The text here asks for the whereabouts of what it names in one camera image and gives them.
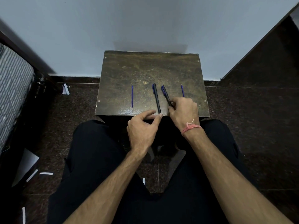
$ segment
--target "black pen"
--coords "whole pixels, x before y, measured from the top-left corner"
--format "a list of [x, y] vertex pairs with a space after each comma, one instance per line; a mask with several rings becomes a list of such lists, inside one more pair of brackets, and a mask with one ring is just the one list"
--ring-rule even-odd
[[166, 100], [167, 100], [167, 102], [168, 102], [168, 105], [171, 106], [171, 107], [173, 107], [173, 105], [172, 105], [171, 102], [170, 102], [169, 96], [168, 96], [168, 94], [167, 94], [167, 91], [166, 91], [164, 85], [161, 86], [161, 90], [162, 90], [164, 96], [166, 97]]
[[157, 88], [156, 88], [156, 84], [154, 83], [152, 85], [152, 91], [154, 92], [155, 98], [156, 98], [156, 103], [157, 103], [157, 108], [158, 108], [158, 113], [161, 113], [161, 109], [160, 109], [160, 104], [159, 104], [159, 99], [158, 99], [158, 92], [157, 92]]

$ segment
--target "black pants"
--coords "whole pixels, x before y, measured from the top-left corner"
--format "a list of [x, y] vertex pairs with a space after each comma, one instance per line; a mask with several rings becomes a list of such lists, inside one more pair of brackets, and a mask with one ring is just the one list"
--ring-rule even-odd
[[[240, 151], [229, 128], [219, 120], [201, 121], [200, 125], [212, 143], [255, 185], [239, 160]], [[184, 140], [178, 147], [186, 150], [186, 155], [164, 194], [153, 199], [135, 173], [113, 223], [228, 223], [194, 151]], [[96, 120], [80, 124], [73, 134], [62, 181], [50, 196], [47, 223], [63, 223], [125, 155], [108, 126]]]

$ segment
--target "paper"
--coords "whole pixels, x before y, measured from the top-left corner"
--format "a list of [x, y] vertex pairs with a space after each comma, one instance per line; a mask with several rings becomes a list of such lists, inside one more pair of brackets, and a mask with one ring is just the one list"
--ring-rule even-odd
[[68, 87], [67, 87], [67, 85], [66, 84], [63, 84], [63, 91], [62, 91], [62, 94], [66, 94], [66, 95], [69, 95], [70, 94], [70, 92], [69, 92], [69, 89], [68, 89]]
[[22, 213], [23, 213], [23, 224], [26, 224], [26, 213], [25, 213], [25, 207], [22, 207]]
[[20, 161], [16, 177], [11, 187], [14, 187], [25, 176], [25, 174], [32, 168], [32, 166], [38, 161], [39, 157], [33, 154], [31, 151], [24, 149], [22, 159]]
[[38, 169], [36, 169], [32, 175], [29, 176], [29, 178], [27, 178], [26, 182], [28, 182], [30, 179], [32, 179], [32, 177], [38, 172]]
[[51, 172], [41, 172], [41, 173], [39, 173], [39, 174], [48, 174], [48, 175], [53, 175], [53, 173], [51, 173]]

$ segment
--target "right hand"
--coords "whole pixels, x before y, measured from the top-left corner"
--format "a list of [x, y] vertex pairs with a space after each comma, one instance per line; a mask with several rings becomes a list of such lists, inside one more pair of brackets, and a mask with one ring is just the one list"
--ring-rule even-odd
[[192, 124], [199, 125], [198, 107], [191, 98], [174, 97], [170, 101], [173, 102], [175, 108], [168, 107], [169, 115], [180, 131], [185, 129], [186, 124], [191, 123], [193, 119]]

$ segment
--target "dark granite floor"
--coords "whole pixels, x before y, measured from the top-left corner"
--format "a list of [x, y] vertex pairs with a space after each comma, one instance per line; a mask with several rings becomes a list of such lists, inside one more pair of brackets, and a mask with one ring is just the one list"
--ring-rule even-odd
[[[237, 72], [240, 81], [228, 80], [221, 86], [206, 86], [207, 99], [211, 118], [228, 125], [243, 154], [244, 163], [258, 182], [261, 192], [293, 222], [299, 223], [299, 86], [296, 83], [299, 82], [296, 78], [299, 71], [294, 61], [290, 61], [289, 49], [282, 48], [284, 40], [273, 34], [266, 39], [261, 45], [267, 44], [269, 48], [259, 45], [249, 58], [274, 55], [279, 71], [273, 68], [271, 57], [259, 60], [259, 64], [251, 61], [246, 72], [244, 69], [249, 61], [241, 62], [241, 72]], [[249, 76], [240, 78], [242, 74], [253, 74], [255, 71], [259, 72], [257, 75], [269, 75], [273, 71], [284, 74], [286, 71], [288, 77], [277, 76], [279, 83], [269, 84], [265, 81], [255, 83], [260, 78], [254, 78], [254, 75], [250, 76], [249, 83], [244, 83]], [[293, 82], [288, 82], [291, 80], [289, 75], [292, 75]], [[94, 111], [98, 81], [95, 82], [68, 84], [70, 95], [56, 95], [50, 107], [39, 143], [31, 150], [40, 157], [37, 169], [54, 174], [35, 175], [24, 188], [20, 208], [26, 207], [26, 223], [46, 222], [47, 200], [60, 182], [63, 157], [68, 154], [72, 133], [81, 122], [97, 119]], [[124, 147], [128, 144], [125, 140], [122, 143]], [[185, 154], [172, 148], [169, 156], [163, 152], [164, 149], [153, 148], [137, 170], [153, 193], [163, 192]]]

